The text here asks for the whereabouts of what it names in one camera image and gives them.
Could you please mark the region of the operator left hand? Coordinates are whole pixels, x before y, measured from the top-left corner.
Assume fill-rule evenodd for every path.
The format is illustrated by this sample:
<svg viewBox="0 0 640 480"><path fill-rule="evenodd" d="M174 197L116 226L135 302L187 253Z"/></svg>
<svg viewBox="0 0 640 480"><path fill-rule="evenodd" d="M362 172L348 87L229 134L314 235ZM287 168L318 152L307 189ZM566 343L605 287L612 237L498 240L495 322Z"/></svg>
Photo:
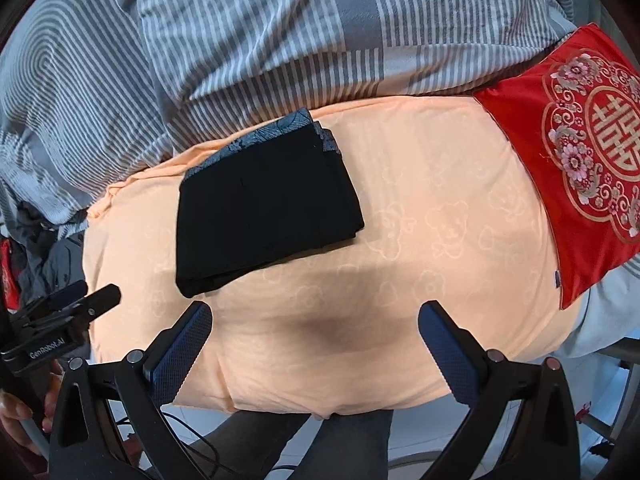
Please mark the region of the operator left hand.
<svg viewBox="0 0 640 480"><path fill-rule="evenodd" d="M58 361L49 368L49 385L43 398L43 420L41 430L50 434L53 425L58 394L62 386L64 370ZM26 431L24 423L32 421L32 409L14 394L1 390L1 426L6 434L22 448L41 456L40 447Z"/></svg>

